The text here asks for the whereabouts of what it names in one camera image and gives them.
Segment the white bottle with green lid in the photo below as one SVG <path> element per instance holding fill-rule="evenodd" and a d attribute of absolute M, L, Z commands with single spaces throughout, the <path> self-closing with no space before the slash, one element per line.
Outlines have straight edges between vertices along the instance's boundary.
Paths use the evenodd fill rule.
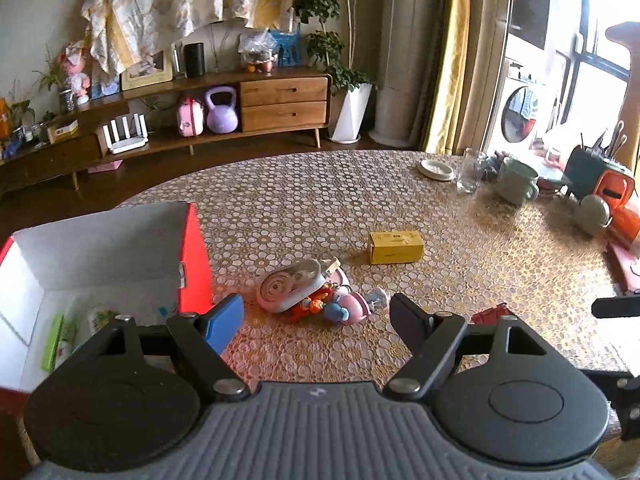
<path fill-rule="evenodd" d="M 112 310 L 90 310 L 64 318 L 56 346 L 54 367 L 61 366 L 80 346 L 107 326 L 118 312 Z"/>

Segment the light green cylinder stick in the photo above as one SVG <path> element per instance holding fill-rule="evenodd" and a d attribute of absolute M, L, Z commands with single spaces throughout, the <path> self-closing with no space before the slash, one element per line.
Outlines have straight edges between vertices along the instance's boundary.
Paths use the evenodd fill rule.
<path fill-rule="evenodd" d="M 51 322 L 44 344 L 40 367 L 44 372 L 51 373 L 54 370 L 56 352 L 58 352 L 58 341 L 64 325 L 64 316 L 56 314 Z"/>

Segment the pink folded paper piece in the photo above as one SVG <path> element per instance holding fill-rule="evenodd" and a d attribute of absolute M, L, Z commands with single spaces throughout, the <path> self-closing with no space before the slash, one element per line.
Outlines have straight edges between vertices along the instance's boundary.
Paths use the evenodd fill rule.
<path fill-rule="evenodd" d="M 473 314 L 471 323 L 475 325 L 497 325 L 500 318 L 512 314 L 513 312 L 503 302 L 502 304 L 498 304 L 498 306 Z"/>

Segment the small colourful toy pile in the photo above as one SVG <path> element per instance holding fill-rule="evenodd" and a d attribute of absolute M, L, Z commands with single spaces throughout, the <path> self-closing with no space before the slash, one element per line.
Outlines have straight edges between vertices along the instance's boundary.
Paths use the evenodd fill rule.
<path fill-rule="evenodd" d="M 327 282 L 285 312 L 285 318 L 297 323 L 320 315 L 333 324 L 351 326 L 365 321 L 378 310 L 390 306 L 390 295 L 381 287 L 360 294 L 350 285 Z"/>

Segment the light green ceramic mug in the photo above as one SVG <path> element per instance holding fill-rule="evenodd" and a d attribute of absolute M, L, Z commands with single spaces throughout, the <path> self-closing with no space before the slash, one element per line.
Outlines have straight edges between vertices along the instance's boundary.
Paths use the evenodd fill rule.
<path fill-rule="evenodd" d="M 514 206 L 536 200 L 539 194 L 538 172 L 512 157 L 503 159 L 495 184 L 500 197 Z"/>

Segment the white round coaster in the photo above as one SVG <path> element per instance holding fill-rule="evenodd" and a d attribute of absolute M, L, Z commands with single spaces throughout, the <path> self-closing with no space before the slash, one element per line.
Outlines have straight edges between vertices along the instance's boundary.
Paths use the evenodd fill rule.
<path fill-rule="evenodd" d="M 450 182 L 456 177 L 454 168 L 436 159 L 422 159 L 416 165 L 416 169 L 422 176 L 434 181 Z"/>

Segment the clear drinking glass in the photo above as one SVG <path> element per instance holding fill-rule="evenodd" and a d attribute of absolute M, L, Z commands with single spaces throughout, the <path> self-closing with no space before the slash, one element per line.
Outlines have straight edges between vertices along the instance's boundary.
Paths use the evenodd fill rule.
<path fill-rule="evenodd" d="M 466 194 L 476 192 L 484 174 L 486 159 L 486 154 L 481 150 L 465 149 L 456 182 L 459 192 Z"/>

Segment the washing machine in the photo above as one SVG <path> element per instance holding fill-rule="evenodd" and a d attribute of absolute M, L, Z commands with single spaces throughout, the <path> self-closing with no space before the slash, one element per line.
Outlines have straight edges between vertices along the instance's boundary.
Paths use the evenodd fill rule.
<path fill-rule="evenodd" d="M 530 150 L 549 118 L 548 89 L 536 65 L 504 58 L 484 137 L 488 155 L 515 156 Z"/>

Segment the white wifi router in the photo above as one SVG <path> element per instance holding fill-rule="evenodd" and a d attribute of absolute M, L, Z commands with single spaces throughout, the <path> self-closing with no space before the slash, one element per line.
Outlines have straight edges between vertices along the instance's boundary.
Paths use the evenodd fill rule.
<path fill-rule="evenodd" d="M 145 117 L 141 114 L 120 116 L 102 127 L 107 151 L 119 155 L 143 148 L 149 142 Z"/>

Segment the purple kettlebell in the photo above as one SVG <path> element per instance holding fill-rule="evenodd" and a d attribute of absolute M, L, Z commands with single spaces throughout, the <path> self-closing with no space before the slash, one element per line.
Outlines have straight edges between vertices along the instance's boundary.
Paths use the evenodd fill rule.
<path fill-rule="evenodd" d="M 213 96 L 217 94 L 228 94 L 230 102 L 228 104 L 218 104 L 213 102 Z M 236 91 L 229 86 L 214 87 L 206 91 L 205 103 L 208 108 L 206 125 L 213 133 L 227 134 L 235 132 L 238 128 L 239 118 L 235 111 Z"/>

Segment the wooden tv sideboard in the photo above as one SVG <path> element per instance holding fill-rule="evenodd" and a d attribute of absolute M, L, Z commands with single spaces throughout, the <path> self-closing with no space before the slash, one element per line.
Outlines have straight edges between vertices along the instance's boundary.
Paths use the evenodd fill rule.
<path fill-rule="evenodd" d="M 42 148 L 24 148 L 1 163 L 1 189 L 11 192 L 116 160 L 188 148 L 216 141 L 311 130 L 320 136 L 330 119 L 330 76 L 310 67 L 278 68 L 270 74 L 242 70 L 178 79 L 99 98 L 79 110 L 55 118 L 47 130 L 52 142 Z M 199 100 L 204 108 L 207 90 L 235 88 L 235 132 L 205 129 L 186 138 L 179 133 L 177 110 L 181 101 Z M 120 116 L 145 117 L 149 142 L 143 148 L 112 155 L 107 151 L 102 127 Z"/>

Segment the small potted green plant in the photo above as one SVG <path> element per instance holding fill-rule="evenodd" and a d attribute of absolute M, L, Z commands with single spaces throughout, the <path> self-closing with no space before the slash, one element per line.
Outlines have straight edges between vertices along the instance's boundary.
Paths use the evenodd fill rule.
<path fill-rule="evenodd" d="M 46 68 L 35 70 L 35 74 L 39 76 L 38 89 L 40 91 L 55 91 L 61 114 L 70 113 L 75 109 L 73 90 L 66 82 L 66 73 L 58 57 L 53 55 L 50 50 L 47 50 L 46 53 Z"/>

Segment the white standing air conditioner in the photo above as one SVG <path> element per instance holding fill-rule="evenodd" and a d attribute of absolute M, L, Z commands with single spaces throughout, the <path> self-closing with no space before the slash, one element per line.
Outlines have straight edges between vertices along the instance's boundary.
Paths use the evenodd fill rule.
<path fill-rule="evenodd" d="M 444 0 L 384 0 L 375 125 L 370 132 L 378 144 L 418 144 L 443 5 Z"/>

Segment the potted tree in white pot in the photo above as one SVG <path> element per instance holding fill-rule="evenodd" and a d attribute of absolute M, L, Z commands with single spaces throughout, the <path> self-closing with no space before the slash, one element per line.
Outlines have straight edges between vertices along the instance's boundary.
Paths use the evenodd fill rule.
<path fill-rule="evenodd" d="M 293 0 L 293 11 L 307 25 L 319 28 L 308 35 L 307 54 L 331 79 L 330 92 L 343 98 L 329 140 L 355 144 L 373 89 L 372 78 L 355 66 L 359 0 Z"/>

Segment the wooden picture frame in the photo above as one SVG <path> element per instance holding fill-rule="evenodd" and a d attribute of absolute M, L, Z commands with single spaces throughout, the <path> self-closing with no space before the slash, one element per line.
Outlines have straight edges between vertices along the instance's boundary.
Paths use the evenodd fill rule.
<path fill-rule="evenodd" d="M 139 63 L 127 68 L 120 77 L 120 88 L 122 91 L 128 91 L 161 84 L 171 81 L 173 76 L 170 51 L 163 50 L 146 56 Z"/>

